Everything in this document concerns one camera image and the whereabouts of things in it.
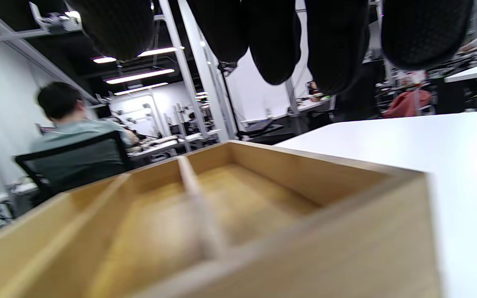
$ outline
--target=metal pole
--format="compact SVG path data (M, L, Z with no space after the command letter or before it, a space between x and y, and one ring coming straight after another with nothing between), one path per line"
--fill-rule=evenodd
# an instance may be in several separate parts
M382 6L384 5L384 1L382 0L377 0L377 4L376 4L376 17L378 19L378 31L379 32L382 32ZM386 59L386 57L383 57L384 58L384 68L386 69L386 79L392 83L393 85L395 85L395 81L393 81L393 67L391 65L391 63Z
M232 117L233 117L233 122L235 122L235 128L236 128L236 132L238 134L239 131L240 131L240 126L239 126L239 122L237 120L237 115L235 113L235 108L233 107L233 102L231 101L231 95L229 94L229 87L227 86L226 76L224 75L224 72L221 72L221 75L222 75L222 81L224 82L224 87L226 89L227 101L229 102L229 106L231 107L231 114L232 114Z
M69 29L69 30L67 30L67 33L77 32L77 31L80 31L80 30L81 30L80 28ZM51 32L48 32L47 30L44 30L44 29L19 31L19 32L14 32L13 34L0 34L0 42L9 41L9 40L16 40L16 39L48 36L48 35L56 35L56 34L52 34Z
M286 80L284 83L286 87L286 94L288 95L288 100L290 102L290 109L292 110L291 118L294 119L296 134L300 135L301 132L301 125L299 124L299 110L297 109L297 102L296 102L296 95L294 93L294 86L292 85L292 79Z
M200 37L200 31L198 25L195 21L195 17L191 12L191 8L187 4L186 0L178 0L178 6L180 7L180 12L183 17L183 23L185 24L185 30L187 32L187 37L191 43L191 50L193 51L193 56L195 57L196 67L204 85L204 91L209 94L210 99L210 109L212 118L216 124L216 128L219 128L218 138L221 142L229 140L229 135L227 134L227 129L225 127L224 115L222 114L222 108L220 107L220 100L217 98L218 93L216 87L214 86L214 81L212 80L210 67L216 67L212 62L208 61L204 53L204 43Z
M191 72L189 72L189 66L187 64L187 59L185 58L185 53L181 50L180 36L178 35L178 30L176 29L176 24L174 23L174 17L172 16L171 8L169 5L169 0L159 0L159 6L163 11L165 16L165 23L167 24L167 29L169 29L169 35L172 41L172 46L174 46L178 51L175 51L176 58L178 59L178 64L180 65L181 75L183 76L183 82L187 88L187 93L189 99L193 104L193 109L195 110L196 121L198 123L198 129L200 130L202 137L207 139L207 129L204 124L204 116L200 111L198 102L196 101L196 89L195 84L193 83L193 78L191 77Z
M187 152L191 152L191 144L189 144L189 142L186 140L187 132L185 131L185 126L183 126L183 122L180 121L180 117L178 117L178 115L181 115L180 111L178 111L178 107L176 106L173 106L173 107L174 107L174 115L176 116L176 121L178 121L178 128L180 129L180 132L183 135L183 139L185 141L184 142L185 150Z

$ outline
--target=black mesh chair back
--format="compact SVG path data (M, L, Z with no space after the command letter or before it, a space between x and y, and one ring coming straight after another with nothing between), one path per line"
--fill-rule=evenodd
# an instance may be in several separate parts
M15 157L38 185L44 200L131 169L119 132L109 132L64 147Z

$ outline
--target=wooden divider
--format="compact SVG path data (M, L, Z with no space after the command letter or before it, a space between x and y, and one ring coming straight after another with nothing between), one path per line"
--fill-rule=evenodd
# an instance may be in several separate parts
M107 247L105 242L111 241L116 223L114 212L122 208L122 204L111 208L112 203L119 201L112 196L118 194L128 178L127 174L114 178L77 219L68 222L63 231L53 235L51 243L36 251L34 260L0 290L0 297L80 296L102 257L102 250Z
M94 202L95 194L115 178L105 179L69 193L62 193L29 211L0 231L0 290L21 275L46 245Z
M197 211L197 218L201 225L202 245L208 259L215 259L224 256L227 250L226 236L222 228L214 218L214 212L207 204L200 191L200 185L193 171L191 163L185 156L178 156L181 177L188 196L193 200Z

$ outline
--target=wooden tray compartment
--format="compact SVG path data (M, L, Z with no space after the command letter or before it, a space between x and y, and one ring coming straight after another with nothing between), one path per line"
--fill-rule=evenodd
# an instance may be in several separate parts
M439 297L424 174L243 142L60 194L1 256L0 298Z
M231 246L287 228L388 176L242 143L220 145L188 159L207 208Z
M58 236L67 234L115 179L60 194L0 231L0 295L18 291L28 279L27 268L59 246Z

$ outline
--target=ceiling light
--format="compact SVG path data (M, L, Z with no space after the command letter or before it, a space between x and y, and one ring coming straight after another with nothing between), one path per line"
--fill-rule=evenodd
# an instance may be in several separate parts
M80 13L76 11L66 11L66 15L80 19Z
M126 91L123 91L123 92L117 92L117 93L115 93L115 95L116 96L121 96L123 94L137 92L137 91L141 91L141 90L147 90L147 89L150 89L150 88L155 88L155 87L160 87L160 86L165 86L165 85L168 85L168 83L159 83L159 84L155 84L155 85L152 85L152 86L146 86L146 87L141 87L141 88L137 88L137 89L126 90Z
M93 62L95 63L107 63L107 62L114 62L117 61L117 59L112 58L112 57L102 57L102 58L94 58Z
M151 56L151 55L157 55L159 53L170 53L170 52L175 52L178 49L176 48L165 48L165 49L156 49L156 50L150 50L141 53L138 57L144 57L144 56Z
M142 73L142 74L131 75L131 76L122 76L122 77L116 77L115 79L108 79L106 81L106 83L108 83L108 84L119 84L119 83L124 83L124 82L135 81L136 79L144 79L146 77L168 74L168 73L173 73L173 72L174 72L174 70L159 70L157 72Z
M163 48L163 49L155 49L155 50L150 50L150 51L145 51L141 53L138 57L144 57L144 56L151 56L151 55L157 55L161 53L170 53L177 51L178 49L176 48ZM96 63L107 63L107 62L115 62L117 59L112 58L112 57L101 57L101 58L93 58L93 61Z

